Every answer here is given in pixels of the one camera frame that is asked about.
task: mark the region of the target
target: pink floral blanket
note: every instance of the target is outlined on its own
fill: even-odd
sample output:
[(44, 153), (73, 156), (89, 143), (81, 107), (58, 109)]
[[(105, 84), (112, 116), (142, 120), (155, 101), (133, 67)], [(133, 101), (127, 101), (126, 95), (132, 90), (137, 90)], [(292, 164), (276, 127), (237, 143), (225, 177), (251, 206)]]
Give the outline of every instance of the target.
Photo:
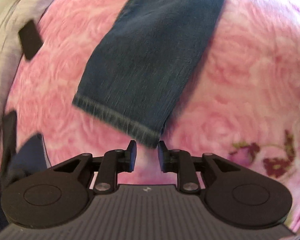
[[(21, 60), (6, 111), (18, 111), (18, 147), (37, 131), (52, 164), (125, 148), (130, 138), (71, 105), (85, 64), (127, 0), (55, 0), (39, 23), (44, 45)], [(300, 225), (300, 0), (226, 0), (209, 51), (162, 137), (192, 155), (213, 152), (285, 184), (287, 224)], [(119, 183), (175, 183), (138, 145)]]

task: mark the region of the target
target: bed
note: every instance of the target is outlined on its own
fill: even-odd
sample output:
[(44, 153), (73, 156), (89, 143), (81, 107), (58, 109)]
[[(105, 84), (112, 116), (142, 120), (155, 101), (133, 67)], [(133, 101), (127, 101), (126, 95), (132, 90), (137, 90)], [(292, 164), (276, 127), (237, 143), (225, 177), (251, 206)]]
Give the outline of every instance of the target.
[[(126, 1), (54, 0), (38, 23), (44, 44), (31, 61), (22, 57), (19, 63), (21, 49), (14, 36), (6, 60), (0, 61), (0, 120), (5, 103), (6, 113), (17, 110), (18, 147), (40, 131), (55, 165), (83, 152), (101, 156), (128, 145), (129, 136), (71, 105), (87, 60)], [(38, 20), (42, 8), (33, 9)], [(300, 0), (226, 0), (210, 48), (162, 138), (169, 148), (194, 156), (213, 152), (283, 183), (293, 195), (286, 223), (296, 231)], [(161, 173), (156, 151), (140, 144), (135, 171), (118, 179), (130, 184), (176, 182), (173, 174)]]

